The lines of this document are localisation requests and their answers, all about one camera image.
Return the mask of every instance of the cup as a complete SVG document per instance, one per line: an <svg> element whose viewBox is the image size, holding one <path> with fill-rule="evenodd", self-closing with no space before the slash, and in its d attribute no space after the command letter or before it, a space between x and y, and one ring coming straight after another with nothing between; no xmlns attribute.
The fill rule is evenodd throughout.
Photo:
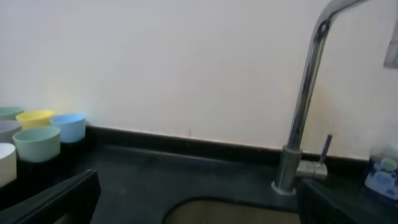
<svg viewBox="0 0 398 224"><path fill-rule="evenodd" d="M24 112L18 106L0 107L0 120L15 120L15 117Z"/></svg>
<svg viewBox="0 0 398 224"><path fill-rule="evenodd" d="M0 121L0 142L14 143L12 136L21 129L18 121Z"/></svg>
<svg viewBox="0 0 398 224"><path fill-rule="evenodd" d="M17 178L17 154L15 146L0 143L0 187Z"/></svg>
<svg viewBox="0 0 398 224"><path fill-rule="evenodd" d="M50 119L54 117L55 112L52 110L37 110L23 112L16 116L16 119L21 122L22 130L29 128L36 128L41 126L50 126Z"/></svg>
<svg viewBox="0 0 398 224"><path fill-rule="evenodd" d="M61 129L61 142L73 143L86 136L86 116L65 114L50 119L51 125Z"/></svg>
<svg viewBox="0 0 398 224"><path fill-rule="evenodd" d="M45 162L61 152L60 129L53 126L31 128L12 137L19 158L26 162Z"/></svg>

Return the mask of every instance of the wall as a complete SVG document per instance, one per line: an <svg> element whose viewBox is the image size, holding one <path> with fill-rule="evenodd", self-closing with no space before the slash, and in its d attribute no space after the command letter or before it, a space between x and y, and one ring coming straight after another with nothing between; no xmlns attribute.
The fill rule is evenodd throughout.
<svg viewBox="0 0 398 224"><path fill-rule="evenodd" d="M109 128L280 149L327 0L2 0L0 105L80 111ZM382 67L395 0L335 23L302 147L367 158L398 142Z"/></svg>

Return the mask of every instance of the chrome faucet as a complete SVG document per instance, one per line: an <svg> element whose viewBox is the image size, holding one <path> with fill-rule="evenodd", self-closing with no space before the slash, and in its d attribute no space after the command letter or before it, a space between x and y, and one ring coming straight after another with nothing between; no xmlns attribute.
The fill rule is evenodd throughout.
<svg viewBox="0 0 398 224"><path fill-rule="evenodd" d="M318 18L317 24L313 30L307 61L305 62L304 74L300 92L298 93L289 140L287 145L283 146L277 177L272 183L272 188L279 194L295 194L294 180L297 168L299 165L301 166L300 160L302 150L300 148L300 143L303 136L308 109L310 107L315 80L317 79L318 69L322 59L323 48L325 46L330 27L341 11L349 7L357 6L366 1L368 0L332 0L326 8L324 8ZM326 147L326 150L322 153L321 161L326 157L327 148L328 147ZM320 171L322 176L325 176L324 173L326 166L321 163L321 161L318 164L319 166L312 166L314 169L312 172L315 174L317 171Z"/></svg>

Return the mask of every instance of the sink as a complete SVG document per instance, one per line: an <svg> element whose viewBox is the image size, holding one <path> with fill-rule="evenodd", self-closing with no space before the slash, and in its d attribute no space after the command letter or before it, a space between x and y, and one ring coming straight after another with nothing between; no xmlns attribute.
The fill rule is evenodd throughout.
<svg viewBox="0 0 398 224"><path fill-rule="evenodd" d="M172 210L165 224L300 224L299 215L233 203L195 200Z"/></svg>

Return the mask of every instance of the light green cup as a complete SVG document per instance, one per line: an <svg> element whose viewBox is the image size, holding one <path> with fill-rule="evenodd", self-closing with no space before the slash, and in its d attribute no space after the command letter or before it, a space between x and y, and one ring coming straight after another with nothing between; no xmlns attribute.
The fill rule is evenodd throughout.
<svg viewBox="0 0 398 224"><path fill-rule="evenodd" d="M58 127L42 126L23 130L13 135L19 158L26 162L45 162L61 152Z"/></svg>
<svg viewBox="0 0 398 224"><path fill-rule="evenodd" d="M24 112L18 106L0 106L0 120L15 120L15 117Z"/></svg>

